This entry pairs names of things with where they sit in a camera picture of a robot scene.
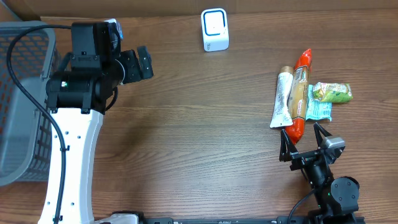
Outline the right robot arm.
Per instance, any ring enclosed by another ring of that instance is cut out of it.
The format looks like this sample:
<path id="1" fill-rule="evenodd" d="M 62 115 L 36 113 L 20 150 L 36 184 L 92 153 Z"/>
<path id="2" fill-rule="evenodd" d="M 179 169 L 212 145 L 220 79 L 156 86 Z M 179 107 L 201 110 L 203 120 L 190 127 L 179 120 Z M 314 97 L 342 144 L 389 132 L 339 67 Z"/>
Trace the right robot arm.
<path id="1" fill-rule="evenodd" d="M 354 214 L 359 210 L 359 182 L 348 176 L 336 179 L 330 169 L 330 165 L 342 155 L 345 141 L 318 123 L 313 128 L 317 149 L 303 153 L 298 152 L 286 130 L 280 132 L 279 160 L 290 162 L 292 171 L 300 170 L 311 188 L 294 205 L 283 223 L 364 223 L 364 218 L 356 218 Z M 311 196 L 315 197 L 318 208 L 309 211 L 305 217 L 296 217 L 296 209 Z"/>

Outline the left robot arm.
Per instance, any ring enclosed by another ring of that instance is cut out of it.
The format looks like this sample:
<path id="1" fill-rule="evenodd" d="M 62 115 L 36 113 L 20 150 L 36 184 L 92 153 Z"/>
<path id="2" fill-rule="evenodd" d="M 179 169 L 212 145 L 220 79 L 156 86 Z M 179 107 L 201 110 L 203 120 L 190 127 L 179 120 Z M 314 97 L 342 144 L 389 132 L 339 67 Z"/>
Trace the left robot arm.
<path id="1" fill-rule="evenodd" d="M 41 223 L 93 223 L 92 180 L 103 118 L 118 87 L 153 77 L 145 46 L 121 50 L 119 22 L 72 24 L 72 51 L 46 84 L 54 120 L 52 153 Z"/>

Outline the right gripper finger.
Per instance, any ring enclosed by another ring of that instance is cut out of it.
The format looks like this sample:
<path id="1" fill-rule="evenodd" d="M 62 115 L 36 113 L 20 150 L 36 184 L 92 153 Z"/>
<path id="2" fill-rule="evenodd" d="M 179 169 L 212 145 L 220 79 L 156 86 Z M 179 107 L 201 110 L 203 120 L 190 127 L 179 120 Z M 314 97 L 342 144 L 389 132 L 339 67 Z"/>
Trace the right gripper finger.
<path id="1" fill-rule="evenodd" d="M 279 160 L 283 162 L 291 161 L 299 152 L 295 147 L 295 144 L 289 138 L 286 130 L 282 129 L 280 131 L 280 154 Z"/>
<path id="2" fill-rule="evenodd" d="M 315 137 L 317 140 L 317 145 L 318 145 L 318 148 L 320 149 L 321 144 L 323 142 L 323 136 L 329 137 L 329 136 L 331 136 L 331 134 L 325 128 L 323 128 L 318 122 L 314 123 L 313 128 L 314 128 Z"/>

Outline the red spaghetti packet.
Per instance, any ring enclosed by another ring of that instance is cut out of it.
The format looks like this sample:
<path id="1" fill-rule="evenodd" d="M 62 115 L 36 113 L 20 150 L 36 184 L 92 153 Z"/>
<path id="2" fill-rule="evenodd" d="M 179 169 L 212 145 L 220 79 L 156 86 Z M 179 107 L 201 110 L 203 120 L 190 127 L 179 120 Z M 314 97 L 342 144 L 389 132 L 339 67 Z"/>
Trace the red spaghetti packet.
<path id="1" fill-rule="evenodd" d="M 288 99 L 288 109 L 292 125 L 285 128 L 293 144 L 297 144 L 305 131 L 305 118 L 308 100 L 308 82 L 312 66 L 312 50 L 307 49 L 294 67 L 293 84 Z"/>

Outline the green yellow snack packet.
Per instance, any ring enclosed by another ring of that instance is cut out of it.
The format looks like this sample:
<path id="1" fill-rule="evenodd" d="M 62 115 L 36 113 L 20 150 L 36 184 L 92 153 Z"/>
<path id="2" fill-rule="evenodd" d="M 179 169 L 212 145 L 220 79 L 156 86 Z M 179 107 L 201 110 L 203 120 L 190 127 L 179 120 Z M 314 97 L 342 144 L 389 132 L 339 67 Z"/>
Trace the green yellow snack packet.
<path id="1" fill-rule="evenodd" d="M 349 83 L 318 82 L 312 91 L 314 99 L 324 103 L 347 103 L 353 99 Z"/>

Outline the mint green wipes packet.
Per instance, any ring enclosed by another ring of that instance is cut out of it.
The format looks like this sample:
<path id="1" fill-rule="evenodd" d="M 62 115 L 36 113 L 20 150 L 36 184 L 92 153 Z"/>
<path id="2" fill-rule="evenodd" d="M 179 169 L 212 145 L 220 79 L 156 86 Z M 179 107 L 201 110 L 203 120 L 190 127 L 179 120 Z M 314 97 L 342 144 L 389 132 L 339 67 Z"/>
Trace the mint green wipes packet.
<path id="1" fill-rule="evenodd" d="M 309 85 L 305 120 L 328 119 L 329 121 L 332 121 L 331 109 L 332 103 L 324 103 L 314 99 L 313 85 Z"/>

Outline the white Pantene conditioner tube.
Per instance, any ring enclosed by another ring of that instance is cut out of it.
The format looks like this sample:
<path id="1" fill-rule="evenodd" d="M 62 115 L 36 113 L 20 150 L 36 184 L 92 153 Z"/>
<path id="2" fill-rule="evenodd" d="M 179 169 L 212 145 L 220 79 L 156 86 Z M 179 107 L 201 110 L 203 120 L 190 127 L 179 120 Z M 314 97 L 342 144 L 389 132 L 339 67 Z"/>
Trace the white Pantene conditioner tube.
<path id="1" fill-rule="evenodd" d="M 293 124 L 288 109 L 288 99 L 293 83 L 293 68 L 284 66 L 277 77 L 274 110 L 270 128 L 283 128 Z"/>

